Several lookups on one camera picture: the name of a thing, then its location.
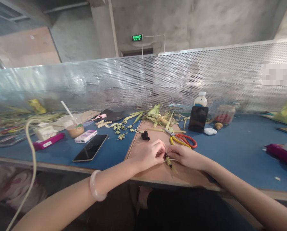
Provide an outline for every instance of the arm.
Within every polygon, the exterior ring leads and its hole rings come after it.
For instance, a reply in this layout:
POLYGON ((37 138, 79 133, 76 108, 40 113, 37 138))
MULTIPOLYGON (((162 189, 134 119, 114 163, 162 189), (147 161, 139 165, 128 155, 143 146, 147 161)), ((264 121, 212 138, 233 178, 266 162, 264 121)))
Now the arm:
MULTIPOLYGON (((104 195, 137 173, 163 163, 165 150, 165 144, 157 140, 146 145, 136 157, 99 172, 95 178, 98 194, 104 195)), ((90 191, 89 179, 77 182, 38 204, 13 230, 62 230, 96 202, 90 191)))
POLYGON ((218 163, 185 146, 170 146, 168 155, 187 167, 210 174, 268 230, 287 230, 287 208, 285 206, 241 180, 218 163))

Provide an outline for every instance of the metal mesh partition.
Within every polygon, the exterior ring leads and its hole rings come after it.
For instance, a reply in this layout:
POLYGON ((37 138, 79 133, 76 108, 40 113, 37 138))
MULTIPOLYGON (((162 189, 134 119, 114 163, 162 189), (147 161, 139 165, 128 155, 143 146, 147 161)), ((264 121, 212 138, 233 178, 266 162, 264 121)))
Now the metal mesh partition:
POLYGON ((49 110, 62 109, 64 100, 74 110, 162 103, 163 111, 189 111, 198 92, 206 91, 210 112, 220 104, 242 112, 277 111, 287 86, 262 85, 263 64, 272 63, 287 64, 287 39, 0 70, 0 110, 38 98, 49 110))

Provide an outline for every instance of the exit sign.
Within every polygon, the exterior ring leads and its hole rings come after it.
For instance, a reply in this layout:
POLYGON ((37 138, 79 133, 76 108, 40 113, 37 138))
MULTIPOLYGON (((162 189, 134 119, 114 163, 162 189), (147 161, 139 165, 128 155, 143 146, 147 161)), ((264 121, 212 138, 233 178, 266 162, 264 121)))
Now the exit sign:
POLYGON ((142 41, 143 40, 143 35, 132 35, 132 42, 138 42, 138 41, 142 41))

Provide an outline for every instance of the black smartphone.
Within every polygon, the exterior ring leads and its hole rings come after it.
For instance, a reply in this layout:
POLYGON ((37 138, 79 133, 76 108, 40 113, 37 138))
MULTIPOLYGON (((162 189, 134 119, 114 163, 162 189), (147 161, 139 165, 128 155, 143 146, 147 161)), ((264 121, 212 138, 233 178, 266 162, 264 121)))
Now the black smartphone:
POLYGON ((209 108, 193 106, 189 120, 188 130, 202 133, 208 116, 209 108))
POLYGON ((93 160, 106 138, 107 135, 96 135, 74 158, 73 162, 93 160))

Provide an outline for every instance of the workbench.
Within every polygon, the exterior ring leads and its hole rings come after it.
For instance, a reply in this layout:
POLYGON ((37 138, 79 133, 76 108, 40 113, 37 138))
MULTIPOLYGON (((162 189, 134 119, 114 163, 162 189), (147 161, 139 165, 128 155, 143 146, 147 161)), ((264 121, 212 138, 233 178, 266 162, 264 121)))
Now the workbench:
MULTIPOLYGON (((132 124, 134 120, 135 118, 129 119, 127 125, 132 124)), ((188 123, 185 128, 187 135, 193 137, 198 143, 195 151, 218 162, 274 199, 287 200, 287 163, 275 159, 263 150, 264 145, 287 142, 287 133, 276 130, 277 127, 287 127, 287 125, 256 114, 241 114, 236 116, 229 126, 222 128, 213 136, 188 131, 187 127, 188 123)), ((85 130, 95 129, 95 124, 85 128, 85 130)), ((98 134, 108 134, 108 139, 92 161, 72 162, 85 144, 75 143, 64 130, 66 134, 64 139, 36 152, 38 169, 91 173, 95 169, 104 170, 122 162, 135 133, 129 132, 125 139, 117 140, 118 135, 114 134, 113 129, 102 127, 97 130, 98 134)), ((28 142, 22 141, 11 147, 0 148, 0 163, 31 167, 32 155, 28 142)))

